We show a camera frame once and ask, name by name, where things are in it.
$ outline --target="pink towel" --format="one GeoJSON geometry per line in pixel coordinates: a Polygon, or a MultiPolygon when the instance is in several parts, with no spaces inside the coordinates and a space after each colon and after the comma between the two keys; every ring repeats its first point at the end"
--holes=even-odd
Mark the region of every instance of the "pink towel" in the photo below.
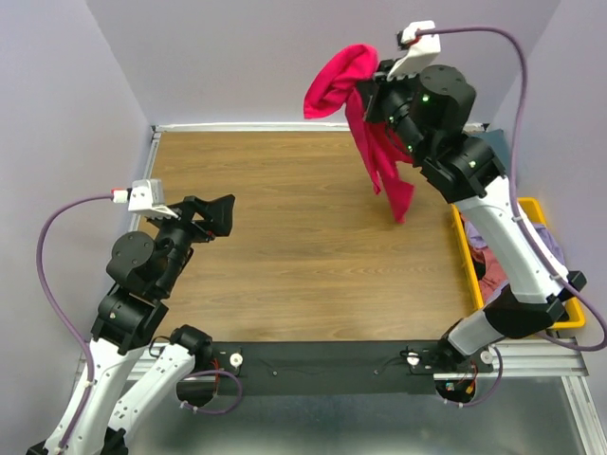
{"type": "MultiPolygon", "coordinates": [[[[414,186],[403,182],[396,168],[397,161],[411,163],[411,159],[386,137],[385,123],[367,123],[363,120],[364,106],[356,83],[371,79],[378,65],[377,51],[370,45],[350,45],[333,57],[310,85],[303,100],[305,118],[324,118],[345,104],[352,137],[357,144],[376,194],[381,192],[379,180],[386,191],[392,213],[397,222],[411,205],[414,186]]],[[[397,145],[402,143],[391,136],[397,145]]]]}

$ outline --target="red cloth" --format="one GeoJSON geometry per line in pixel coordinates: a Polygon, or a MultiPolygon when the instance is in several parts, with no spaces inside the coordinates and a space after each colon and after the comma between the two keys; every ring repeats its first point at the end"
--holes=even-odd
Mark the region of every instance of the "red cloth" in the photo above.
{"type": "Polygon", "coordinates": [[[500,287],[507,279],[505,271],[502,269],[500,263],[497,262],[497,258],[488,247],[475,249],[468,245],[470,248],[470,255],[472,259],[477,263],[485,265],[485,275],[478,281],[478,286],[481,288],[481,296],[483,302],[487,303],[489,297],[491,297],[495,290],[500,287]]]}
{"type": "MultiPolygon", "coordinates": [[[[356,83],[371,79],[378,65],[377,51],[370,45],[350,45],[333,57],[310,85],[303,100],[305,118],[324,118],[345,104],[352,137],[371,176],[376,194],[381,192],[379,180],[386,191],[395,219],[404,222],[411,205],[414,186],[403,182],[396,168],[397,161],[411,163],[402,149],[386,137],[385,123],[367,123],[363,120],[364,106],[356,83]]],[[[392,140],[402,145],[392,135],[392,140]]]]}

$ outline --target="white bracket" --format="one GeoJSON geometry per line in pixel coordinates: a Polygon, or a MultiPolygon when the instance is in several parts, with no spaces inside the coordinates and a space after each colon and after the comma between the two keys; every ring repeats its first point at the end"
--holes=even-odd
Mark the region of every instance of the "white bracket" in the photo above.
{"type": "Polygon", "coordinates": [[[434,21],[420,21],[411,22],[402,31],[400,43],[405,46],[409,45],[407,55],[394,64],[390,73],[388,73],[388,81],[419,73],[434,61],[440,53],[438,35],[424,35],[421,37],[415,35],[418,30],[430,30],[432,28],[435,28],[434,21]]]}
{"type": "MultiPolygon", "coordinates": [[[[64,455],[96,455],[103,449],[103,438],[107,429],[112,409],[116,405],[124,384],[137,363],[145,347],[129,351],[126,355],[118,353],[118,347],[100,338],[90,342],[90,349],[95,365],[95,381],[91,387],[88,403],[74,427],[64,455]]],[[[80,404],[84,389],[88,386],[87,369],[72,393],[67,409],[59,425],[46,439],[45,448],[49,453],[56,451],[76,408],[80,404]]]]}
{"type": "Polygon", "coordinates": [[[183,377],[191,373],[195,358],[178,344],[169,344],[152,368],[118,401],[108,426],[124,429],[124,443],[129,446],[137,429],[183,377]]]}
{"type": "Polygon", "coordinates": [[[177,218],[177,214],[164,205],[162,182],[157,178],[133,182],[129,211],[147,218],[177,218]]]}

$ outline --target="cable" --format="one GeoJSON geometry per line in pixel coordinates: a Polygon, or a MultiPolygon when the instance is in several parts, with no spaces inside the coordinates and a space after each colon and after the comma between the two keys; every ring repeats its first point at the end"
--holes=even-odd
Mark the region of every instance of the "cable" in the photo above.
{"type": "Polygon", "coordinates": [[[384,134],[386,135],[386,137],[388,138],[388,140],[390,141],[390,143],[392,144],[392,146],[395,149],[397,149],[403,155],[411,156],[411,152],[404,150],[401,146],[399,146],[397,144],[397,142],[400,139],[398,139],[397,136],[395,136],[395,132],[392,129],[390,129],[390,127],[388,126],[388,123],[386,123],[386,126],[384,128],[384,134]]]}
{"type": "Polygon", "coordinates": [[[516,166],[517,166],[517,156],[519,152],[519,138],[521,134],[521,123],[523,121],[523,111],[524,105],[526,102],[527,95],[527,86],[528,86],[528,68],[527,61],[524,56],[523,48],[521,44],[517,41],[517,39],[511,33],[502,30],[497,27],[488,27],[488,26],[471,26],[471,27],[453,27],[453,28],[435,28],[430,30],[419,30],[415,35],[416,36],[424,36],[424,35],[442,35],[449,33],[465,33],[469,31],[488,31],[491,33],[497,33],[502,35],[510,43],[514,46],[517,56],[519,57],[519,62],[521,64],[521,95],[519,97],[519,106],[516,111],[516,116],[514,118],[514,128],[512,130],[512,139],[511,139],[511,153],[510,153],[510,175],[508,176],[509,181],[509,195],[510,195],[510,206],[512,207],[512,212],[514,213],[514,217],[517,220],[517,224],[521,230],[521,233],[526,238],[531,246],[531,249],[535,252],[535,254],[540,258],[542,264],[546,267],[548,272],[553,277],[558,277],[557,281],[565,288],[571,295],[576,297],[579,301],[583,303],[583,305],[588,308],[588,311],[592,313],[592,315],[597,319],[600,328],[603,331],[603,340],[592,346],[579,346],[573,343],[567,343],[564,341],[560,341],[559,339],[550,337],[544,333],[538,334],[539,337],[552,341],[559,346],[564,348],[573,349],[575,351],[584,351],[584,352],[595,352],[600,351],[607,347],[607,320],[600,314],[598,309],[593,305],[590,301],[588,301],[575,287],[573,287],[566,278],[561,277],[559,272],[555,269],[555,267],[550,263],[550,260],[546,255],[543,254],[543,251],[540,245],[535,241],[533,235],[531,234],[531,230],[526,226],[524,220],[521,218],[521,211],[519,210],[519,202],[516,195],[516,166]]]}
{"type": "MultiPolygon", "coordinates": [[[[452,401],[449,401],[449,400],[443,398],[443,401],[445,404],[453,403],[455,406],[457,406],[459,408],[472,408],[474,406],[478,406],[482,403],[485,403],[497,391],[497,388],[500,386],[500,383],[502,382],[502,376],[504,375],[504,360],[502,359],[502,354],[500,353],[500,350],[497,349],[496,346],[493,346],[493,351],[495,351],[495,354],[497,355],[499,367],[497,369],[497,377],[495,378],[495,382],[491,386],[491,389],[489,389],[489,391],[487,393],[485,393],[483,396],[481,396],[478,400],[473,400],[473,401],[470,401],[469,403],[455,403],[455,402],[452,402],[452,401]]],[[[478,370],[474,374],[473,381],[476,380],[477,374],[478,374],[478,370]]]]}
{"type": "Polygon", "coordinates": [[[167,341],[171,341],[171,339],[169,337],[166,337],[164,335],[158,335],[157,337],[152,338],[152,341],[150,342],[150,344],[148,346],[148,354],[150,355],[151,358],[159,358],[162,355],[162,351],[164,351],[164,348],[160,348],[160,352],[158,353],[158,355],[152,354],[152,348],[154,348],[154,345],[156,344],[156,341],[158,339],[166,339],[167,341]]]}
{"type": "MultiPolygon", "coordinates": [[[[211,364],[213,365],[213,367],[216,370],[220,370],[220,368],[219,368],[219,361],[217,360],[217,358],[214,358],[212,360],[211,364]]],[[[215,375],[215,386],[213,387],[213,390],[212,390],[212,394],[213,395],[216,395],[217,392],[219,391],[219,377],[220,377],[219,374],[215,375]]]]}
{"type": "MultiPolygon", "coordinates": [[[[478,368],[476,367],[476,362],[474,360],[470,361],[470,366],[472,367],[472,371],[473,371],[472,382],[474,382],[476,380],[476,376],[478,375],[478,368]]],[[[469,373],[469,371],[466,371],[464,373],[464,375],[462,376],[462,378],[455,383],[455,385],[459,386],[462,382],[464,382],[466,379],[468,379],[468,373],[469,373]]]]}
{"type": "Polygon", "coordinates": [[[43,253],[43,248],[45,245],[46,235],[48,234],[48,229],[50,228],[50,225],[53,223],[53,221],[55,221],[55,218],[57,218],[59,215],[61,215],[64,211],[71,209],[72,207],[79,206],[80,204],[84,204],[85,202],[100,201],[102,199],[111,200],[112,194],[107,193],[107,194],[100,194],[97,196],[85,197],[84,199],[79,199],[77,201],[72,202],[71,204],[67,204],[67,205],[61,207],[60,209],[57,209],[55,212],[53,212],[48,217],[48,219],[42,226],[42,229],[40,230],[40,236],[38,237],[38,244],[36,246],[36,269],[38,271],[38,279],[40,280],[40,285],[42,286],[42,290],[44,291],[46,299],[48,300],[48,303],[50,303],[51,308],[57,314],[57,316],[59,317],[61,322],[64,324],[64,326],[67,328],[69,333],[74,338],[76,338],[76,341],[78,342],[81,349],[83,350],[84,358],[86,359],[86,381],[89,384],[88,387],[84,388],[83,397],[81,398],[80,403],[78,404],[78,407],[76,407],[76,411],[74,412],[72,419],[69,421],[69,424],[67,424],[67,427],[65,428],[64,436],[61,438],[61,440],[59,441],[59,444],[58,444],[59,449],[65,447],[65,445],[67,444],[67,441],[69,440],[69,437],[71,436],[72,432],[74,431],[74,427],[78,423],[78,419],[80,419],[80,416],[82,415],[82,413],[84,411],[84,407],[86,406],[86,403],[88,402],[88,397],[91,394],[90,385],[92,385],[93,381],[95,380],[95,365],[93,362],[93,355],[91,354],[91,350],[90,350],[88,344],[86,343],[86,340],[84,340],[83,336],[78,333],[78,330],[76,329],[76,327],[74,327],[74,324],[72,324],[71,321],[69,320],[69,318],[65,315],[64,310],[61,309],[61,306],[59,306],[59,303],[57,303],[57,301],[55,300],[55,296],[53,296],[53,293],[51,292],[50,287],[48,287],[48,281],[46,280],[45,268],[44,268],[43,262],[42,262],[42,253],[43,253]]]}
{"type": "Polygon", "coordinates": [[[182,401],[181,408],[185,408],[186,410],[191,410],[191,411],[193,411],[194,414],[201,413],[201,414],[209,414],[209,415],[222,415],[222,414],[227,414],[231,410],[234,410],[238,405],[240,405],[240,403],[243,400],[243,384],[242,384],[242,382],[240,382],[240,379],[238,379],[234,374],[232,374],[230,372],[226,372],[225,370],[206,370],[204,372],[188,374],[185,378],[198,377],[198,376],[210,376],[210,375],[216,375],[216,374],[228,377],[236,383],[236,388],[238,389],[238,392],[236,393],[236,398],[234,399],[234,402],[231,405],[229,405],[225,409],[210,410],[210,409],[199,408],[198,406],[192,406],[187,401],[182,401]]]}

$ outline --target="screw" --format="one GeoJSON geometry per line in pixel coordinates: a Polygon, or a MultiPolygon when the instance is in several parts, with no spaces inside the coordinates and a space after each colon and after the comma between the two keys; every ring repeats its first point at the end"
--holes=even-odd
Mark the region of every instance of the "screw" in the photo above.
{"type": "Polygon", "coordinates": [[[489,351],[483,351],[481,353],[481,361],[487,365],[493,363],[493,355],[489,351]]]}
{"type": "Polygon", "coordinates": [[[407,355],[407,363],[412,367],[417,365],[419,363],[419,360],[420,358],[418,353],[409,353],[409,355],[407,355]]]}

